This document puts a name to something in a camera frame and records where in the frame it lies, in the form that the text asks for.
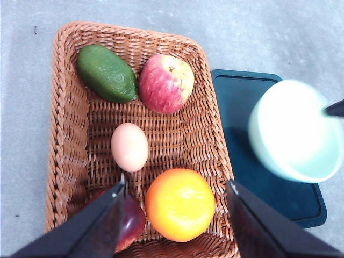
red apple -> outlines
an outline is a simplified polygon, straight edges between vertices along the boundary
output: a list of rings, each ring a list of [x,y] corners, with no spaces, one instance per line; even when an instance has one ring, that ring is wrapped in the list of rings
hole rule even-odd
[[[158,113],[177,112],[194,87],[191,67],[171,55],[156,54],[146,62],[139,82],[142,102]]]
[[[87,204],[93,202],[97,197],[101,196],[104,192],[111,188],[105,187],[102,190],[95,193]],[[146,223],[146,217],[144,211],[141,209],[139,202],[136,198],[129,193],[125,196],[124,205],[124,219],[123,226],[119,234],[116,248],[114,253],[117,254],[120,251],[127,248],[134,242],[134,240],[142,233]]]

concrete floor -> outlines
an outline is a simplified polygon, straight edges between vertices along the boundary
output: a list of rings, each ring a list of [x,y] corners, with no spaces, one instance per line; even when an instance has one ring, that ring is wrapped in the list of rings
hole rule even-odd
[[[67,22],[181,34],[203,47],[211,69],[275,73],[330,102],[344,98],[344,1],[211,2],[1,1],[2,256],[44,230],[52,42]],[[342,251],[343,185],[344,169],[320,184],[327,222],[310,229]]]

brown egg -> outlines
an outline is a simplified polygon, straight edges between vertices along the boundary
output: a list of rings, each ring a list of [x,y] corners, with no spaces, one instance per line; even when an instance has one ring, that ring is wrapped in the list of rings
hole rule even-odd
[[[148,159],[147,137],[137,125],[121,124],[112,135],[111,152],[115,163],[121,169],[136,172]]]

avocado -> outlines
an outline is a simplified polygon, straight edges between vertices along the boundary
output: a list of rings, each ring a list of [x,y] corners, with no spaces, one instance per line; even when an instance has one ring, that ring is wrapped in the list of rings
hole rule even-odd
[[[116,53],[100,45],[84,46],[77,57],[82,81],[103,99],[127,103],[137,97],[133,70]]]

dark green tray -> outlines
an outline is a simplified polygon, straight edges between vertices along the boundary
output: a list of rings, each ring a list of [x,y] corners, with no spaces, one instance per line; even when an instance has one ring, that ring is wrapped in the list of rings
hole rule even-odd
[[[226,144],[235,180],[303,228],[322,225],[327,211],[318,184],[297,183],[269,172],[248,140],[249,115],[260,97],[282,79],[274,74],[213,70]]]

